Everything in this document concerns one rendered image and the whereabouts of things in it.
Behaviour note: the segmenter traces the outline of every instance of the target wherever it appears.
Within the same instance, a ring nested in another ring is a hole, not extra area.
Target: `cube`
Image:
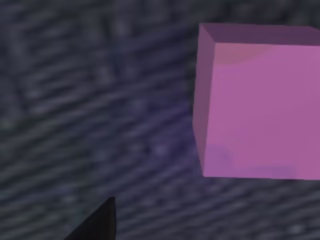
[[[199,25],[192,125],[205,177],[320,179],[320,31]]]

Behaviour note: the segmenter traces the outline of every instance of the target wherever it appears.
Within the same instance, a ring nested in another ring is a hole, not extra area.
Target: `pink cube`
[[[205,177],[320,179],[320,31],[203,23],[193,130]]]

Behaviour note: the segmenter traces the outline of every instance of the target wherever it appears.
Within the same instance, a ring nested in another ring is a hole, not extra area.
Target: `black triangle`
[[[65,240],[115,240],[116,230],[116,200],[110,197]]]

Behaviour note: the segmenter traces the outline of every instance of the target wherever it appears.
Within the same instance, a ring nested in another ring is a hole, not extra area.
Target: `dark textured surface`
[[[1,240],[110,196],[118,240],[320,239],[318,182],[203,178],[190,111],[199,22],[318,28],[320,1],[0,3]]]

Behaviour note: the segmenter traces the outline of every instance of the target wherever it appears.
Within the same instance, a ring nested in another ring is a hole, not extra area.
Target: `cube's side face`
[[[319,60],[319,46],[215,44],[205,177],[320,179]]]
[[[192,125],[202,169],[205,163],[209,104],[213,76],[215,43],[204,25],[199,26],[196,79],[194,90]]]

